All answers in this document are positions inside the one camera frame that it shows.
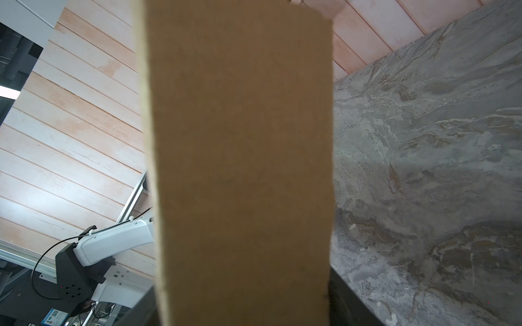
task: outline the white robotic arm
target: white robotic arm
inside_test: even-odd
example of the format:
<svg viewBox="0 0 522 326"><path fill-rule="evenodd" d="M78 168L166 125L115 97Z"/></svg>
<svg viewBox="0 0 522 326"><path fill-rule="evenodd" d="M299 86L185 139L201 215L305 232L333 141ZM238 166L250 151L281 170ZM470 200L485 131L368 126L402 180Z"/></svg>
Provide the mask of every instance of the white robotic arm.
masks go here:
<svg viewBox="0 0 522 326"><path fill-rule="evenodd" d="M89 233L89 236L78 241L74 253L81 265L87 267L104 258L151 242L154 242L154 224L152 210L149 210L135 220Z"/></svg>
<svg viewBox="0 0 522 326"><path fill-rule="evenodd" d="M152 211L137 219L116 224L110 228L90 232L73 249L82 266L87 267L117 253L154 242ZM152 287L152 280L137 275L120 264L111 266L98 284L92 300L111 302L134 308Z"/></svg>

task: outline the robotic arm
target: robotic arm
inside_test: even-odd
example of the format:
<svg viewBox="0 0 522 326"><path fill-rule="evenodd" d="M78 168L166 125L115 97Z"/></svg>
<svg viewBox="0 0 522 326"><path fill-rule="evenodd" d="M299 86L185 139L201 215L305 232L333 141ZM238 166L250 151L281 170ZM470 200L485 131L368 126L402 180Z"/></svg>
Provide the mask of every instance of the robotic arm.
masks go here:
<svg viewBox="0 0 522 326"><path fill-rule="evenodd" d="M113 255L154 241L152 212L100 231L90 230L56 254L56 281L62 300L103 301L134 308L152 280L115 263Z"/></svg>

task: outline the black panel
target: black panel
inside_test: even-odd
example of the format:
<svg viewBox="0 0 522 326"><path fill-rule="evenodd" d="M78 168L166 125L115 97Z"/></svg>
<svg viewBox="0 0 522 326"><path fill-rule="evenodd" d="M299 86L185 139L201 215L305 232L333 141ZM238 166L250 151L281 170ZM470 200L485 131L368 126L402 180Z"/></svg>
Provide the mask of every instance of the black panel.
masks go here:
<svg viewBox="0 0 522 326"><path fill-rule="evenodd" d="M0 326L14 326L15 322L14 318L0 315Z"/></svg>
<svg viewBox="0 0 522 326"><path fill-rule="evenodd" d="M56 284L45 281L39 276L40 273L34 273L34 285L38 291L48 297L58 297ZM11 294L0 302L0 315L40 325L51 308L71 313L75 307L74 303L48 300L36 294L31 287L30 273L28 273L23 276Z"/></svg>
<svg viewBox="0 0 522 326"><path fill-rule="evenodd" d="M59 297L68 302L79 304L90 300L96 285L89 280L84 267L73 252L76 244L69 244L56 254L56 278Z"/></svg>
<svg viewBox="0 0 522 326"><path fill-rule="evenodd" d="M43 48L0 23L0 86L22 90ZM15 100L0 97L0 125Z"/></svg>

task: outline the black cable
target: black cable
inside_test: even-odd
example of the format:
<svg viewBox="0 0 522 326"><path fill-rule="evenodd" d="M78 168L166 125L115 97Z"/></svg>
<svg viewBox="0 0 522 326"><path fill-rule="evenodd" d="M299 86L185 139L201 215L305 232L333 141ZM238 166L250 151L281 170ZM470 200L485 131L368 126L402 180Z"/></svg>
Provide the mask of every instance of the black cable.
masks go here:
<svg viewBox="0 0 522 326"><path fill-rule="evenodd" d="M147 209L145 210L145 212L143 212L143 213L141 213L140 215L138 215L137 217L135 217L134 220L140 218L143 214L147 213L151 208L152 208L152 207L147 208Z"/></svg>
<svg viewBox="0 0 522 326"><path fill-rule="evenodd" d="M102 231L110 230L110 229L112 229L113 227L120 226L120 225L122 225L123 223L127 223L127 222L130 222L130 220L123 221L123 222L118 223L118 224L114 224L113 226L109 226L109 227L103 228L103 229L101 229L101 230L99 230L99 231L92 232L91 234L96 234L96 233L100 233L100 232L102 232Z"/></svg>
<svg viewBox="0 0 522 326"><path fill-rule="evenodd" d="M36 292L36 294L38 294L39 296L41 296L42 298L44 299L47 299L47 300L61 300L62 298L49 298L49 297L46 297L44 296L43 294L41 294L40 292L38 292L36 290L36 287L34 286L34 271L36 270L36 267L38 266L38 264L40 263L40 261L42 260L43 256L45 256L46 253L48 253L51 249L53 249L54 247L56 247L57 245L63 243L63 242L66 242L67 240L72 240L72 239L76 239L77 237L79 237L79 235L75 236L75 237L70 237L70 238L67 238L65 240L62 240L58 243L55 243L53 246L51 246L51 248L47 249L43 255L40 256L40 259L38 259L38 261L36 262L36 265L34 265L34 268L31 272L31 286L33 288L33 290Z"/></svg>

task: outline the metal frame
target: metal frame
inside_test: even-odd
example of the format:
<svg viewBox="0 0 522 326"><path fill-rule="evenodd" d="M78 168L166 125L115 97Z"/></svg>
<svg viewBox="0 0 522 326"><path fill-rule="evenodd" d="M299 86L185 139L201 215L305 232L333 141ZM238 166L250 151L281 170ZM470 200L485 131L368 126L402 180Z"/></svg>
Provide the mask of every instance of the metal frame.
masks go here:
<svg viewBox="0 0 522 326"><path fill-rule="evenodd" d="M0 259L28 269L34 269L34 265L40 259L40 255L0 240ZM42 258L36 271L56 278L56 264L54 260L48 257Z"/></svg>
<svg viewBox="0 0 522 326"><path fill-rule="evenodd" d="M141 194L143 193L143 182L145 182L146 174L146 170L141 174L141 178L134 187L133 191L130 193L130 197L129 199L127 199L125 206L123 206L123 210L120 213L120 216L118 216L116 224L128 220L129 216L132 213L132 210L134 209L134 206L136 206L136 203L138 202L139 196L141 196Z"/></svg>

